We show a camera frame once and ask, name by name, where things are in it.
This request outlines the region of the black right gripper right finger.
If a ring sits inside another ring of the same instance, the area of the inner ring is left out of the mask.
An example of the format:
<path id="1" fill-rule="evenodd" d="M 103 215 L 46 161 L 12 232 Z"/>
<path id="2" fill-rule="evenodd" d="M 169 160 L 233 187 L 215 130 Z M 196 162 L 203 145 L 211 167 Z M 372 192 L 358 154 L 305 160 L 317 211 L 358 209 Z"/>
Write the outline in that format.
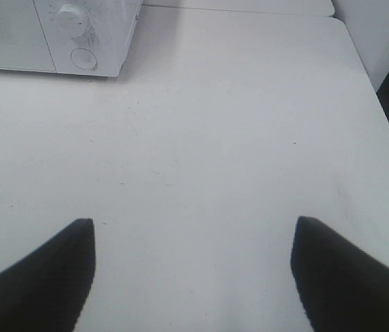
<path id="1" fill-rule="evenodd" d="M 389 331 L 389 267 L 322 221 L 298 218 L 290 267 L 314 331 Z"/>

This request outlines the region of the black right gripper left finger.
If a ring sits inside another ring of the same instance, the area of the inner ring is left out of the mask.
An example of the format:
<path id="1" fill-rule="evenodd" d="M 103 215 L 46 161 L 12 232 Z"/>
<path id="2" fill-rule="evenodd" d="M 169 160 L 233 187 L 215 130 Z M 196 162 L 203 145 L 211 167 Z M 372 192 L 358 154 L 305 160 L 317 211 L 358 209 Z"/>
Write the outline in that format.
<path id="1" fill-rule="evenodd" d="M 92 219 L 77 219 L 0 272 L 0 331 L 73 331 L 96 267 Z"/>

